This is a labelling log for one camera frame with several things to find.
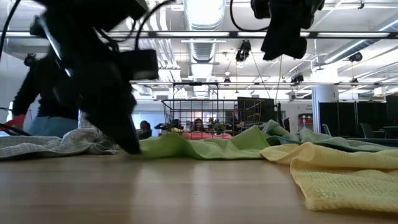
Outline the white and red shelf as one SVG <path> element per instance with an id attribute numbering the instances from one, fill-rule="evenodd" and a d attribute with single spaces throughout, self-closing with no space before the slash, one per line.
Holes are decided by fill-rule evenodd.
<path id="1" fill-rule="evenodd" d="M 313 115 L 311 113 L 301 113 L 298 115 L 298 130 L 309 129 L 313 131 Z"/>

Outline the black table edge rail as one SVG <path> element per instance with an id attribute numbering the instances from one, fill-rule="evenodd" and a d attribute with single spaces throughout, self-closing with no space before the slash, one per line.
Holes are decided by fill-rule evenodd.
<path id="1" fill-rule="evenodd" d="M 389 147 L 398 147 L 398 139 L 382 139 L 382 138 L 348 138 L 348 140 L 370 142 Z"/>

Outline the mint towel with teal edge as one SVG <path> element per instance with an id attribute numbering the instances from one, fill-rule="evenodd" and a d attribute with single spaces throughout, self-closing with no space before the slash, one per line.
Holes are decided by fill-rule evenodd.
<path id="1" fill-rule="evenodd" d="M 262 132 L 271 146 L 281 144 L 301 145 L 305 142 L 310 142 L 315 145 L 330 147 L 345 152 L 379 152 L 383 150 L 398 150 L 398 147 L 348 140 L 343 137 L 331 137 L 327 134 L 314 133 L 309 129 L 303 129 L 297 133 L 290 133 L 273 120 L 267 122 Z"/>

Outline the lime green microfiber towel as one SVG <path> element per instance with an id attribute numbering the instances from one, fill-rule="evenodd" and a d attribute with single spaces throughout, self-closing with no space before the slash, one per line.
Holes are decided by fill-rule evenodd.
<path id="1" fill-rule="evenodd" d="M 140 141 L 145 159 L 192 158 L 198 160 L 261 159 L 260 152 L 269 147 L 264 133 L 253 126 L 231 139 L 208 138 L 189 140 L 169 133 Z"/>

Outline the pink microfiber towel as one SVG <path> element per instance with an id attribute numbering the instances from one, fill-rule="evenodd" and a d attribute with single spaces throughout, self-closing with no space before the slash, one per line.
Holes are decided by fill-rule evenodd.
<path id="1" fill-rule="evenodd" d="M 220 138 L 220 139 L 231 139 L 232 135 L 228 133 L 224 134 L 210 134 L 204 132 L 183 132 L 181 134 L 185 139 L 191 140 L 201 140 L 201 139 L 210 139 L 210 138 Z"/>

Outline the white column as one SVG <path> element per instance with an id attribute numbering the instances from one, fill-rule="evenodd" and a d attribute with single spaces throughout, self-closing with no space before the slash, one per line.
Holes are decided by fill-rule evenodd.
<path id="1" fill-rule="evenodd" d="M 322 68 L 316 68 L 312 71 L 311 82 L 326 83 L 326 85 L 312 86 L 313 131 L 321 133 L 319 103 L 338 101 L 338 86 L 334 85 L 334 83 L 339 82 L 338 69 L 334 65 L 325 65 Z"/>

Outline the dark office chair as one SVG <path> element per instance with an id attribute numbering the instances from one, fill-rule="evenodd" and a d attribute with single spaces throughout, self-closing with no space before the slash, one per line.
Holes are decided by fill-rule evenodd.
<path id="1" fill-rule="evenodd" d="M 386 132 L 385 130 L 373 130 L 370 124 L 367 123 L 361 123 L 360 124 L 362 130 L 363 130 L 363 135 L 365 138 L 385 138 L 386 137 Z"/>

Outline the yellow microfiber towel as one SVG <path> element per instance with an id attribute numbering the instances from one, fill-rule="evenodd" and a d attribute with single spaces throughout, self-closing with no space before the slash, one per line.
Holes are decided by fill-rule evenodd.
<path id="1" fill-rule="evenodd" d="M 289 166 L 309 210 L 398 213 L 398 149 L 345 152 L 306 142 L 267 147 L 260 154 Z"/>

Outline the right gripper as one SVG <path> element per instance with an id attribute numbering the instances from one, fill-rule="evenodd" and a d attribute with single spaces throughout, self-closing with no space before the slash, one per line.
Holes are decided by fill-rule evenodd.
<path id="1" fill-rule="evenodd" d="M 288 55 L 302 58 L 307 51 L 307 40 L 302 37 L 301 29 L 309 29 L 315 13 L 323 9 L 325 0 L 270 0 L 271 21 L 261 46 L 264 60 L 274 60 Z M 289 49 L 285 38 L 285 25 L 293 21 L 290 28 Z"/>

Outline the black overhead frame bar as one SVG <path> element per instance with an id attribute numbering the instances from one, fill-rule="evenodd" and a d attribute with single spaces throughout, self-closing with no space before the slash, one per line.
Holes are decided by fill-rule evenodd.
<path id="1" fill-rule="evenodd" d="M 140 37 L 149 39 L 262 39 L 267 32 L 240 31 L 147 31 Z M 301 32 L 307 39 L 398 39 L 398 31 L 394 32 Z"/>

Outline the silver ceiling air duct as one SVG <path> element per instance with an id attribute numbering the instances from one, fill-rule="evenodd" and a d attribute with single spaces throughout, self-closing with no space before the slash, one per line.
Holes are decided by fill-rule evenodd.
<path id="1" fill-rule="evenodd" d="M 183 5 L 187 30 L 219 31 L 222 28 L 226 0 L 183 0 Z M 213 71 L 218 44 L 214 39 L 192 39 L 188 45 L 194 80 L 207 82 Z"/>

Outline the person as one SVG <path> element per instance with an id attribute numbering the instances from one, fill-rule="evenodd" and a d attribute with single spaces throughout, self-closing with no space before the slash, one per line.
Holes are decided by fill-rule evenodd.
<path id="1" fill-rule="evenodd" d="M 195 131 L 195 132 L 204 132 L 205 131 L 203 121 L 200 118 L 197 118 L 194 120 L 192 131 Z"/>
<path id="2" fill-rule="evenodd" d="M 56 63 L 55 56 L 47 54 L 36 61 L 14 97 L 12 115 L 26 115 L 30 105 L 39 96 L 37 116 L 28 133 L 32 136 L 63 137 L 78 127 L 78 108 L 60 104 L 54 88 L 57 80 L 65 76 Z"/>
<path id="3" fill-rule="evenodd" d="M 143 120 L 140 122 L 140 129 L 138 130 L 139 139 L 147 139 L 152 136 L 152 129 L 150 124 Z"/>

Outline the grey microfiber towel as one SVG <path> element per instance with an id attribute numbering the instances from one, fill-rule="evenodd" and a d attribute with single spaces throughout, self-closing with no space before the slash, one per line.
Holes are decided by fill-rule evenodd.
<path id="1" fill-rule="evenodd" d="M 41 158 L 67 157 L 80 154 L 113 155 L 119 147 L 99 129 L 83 128 L 51 136 L 0 137 L 0 161 L 34 155 Z"/>

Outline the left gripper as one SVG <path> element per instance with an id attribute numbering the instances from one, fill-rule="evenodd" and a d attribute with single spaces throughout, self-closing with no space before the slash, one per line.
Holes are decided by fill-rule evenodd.
<path id="1" fill-rule="evenodd" d="M 44 12 L 30 25 L 30 33 L 50 42 L 55 61 L 64 71 L 55 82 L 62 103 L 76 103 L 83 117 L 128 153 L 140 153 L 132 121 L 136 101 L 131 85 L 121 77 L 115 54 L 94 28 L 67 12 Z"/>

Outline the black partition panels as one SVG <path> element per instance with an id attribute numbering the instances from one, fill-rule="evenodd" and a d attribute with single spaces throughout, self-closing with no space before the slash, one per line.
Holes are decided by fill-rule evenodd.
<path id="1" fill-rule="evenodd" d="M 322 124 L 327 124 L 332 136 L 365 138 L 360 124 L 367 123 L 375 131 L 385 130 L 385 138 L 398 138 L 398 95 L 386 96 L 385 102 L 320 103 L 319 107 L 323 133 Z"/>

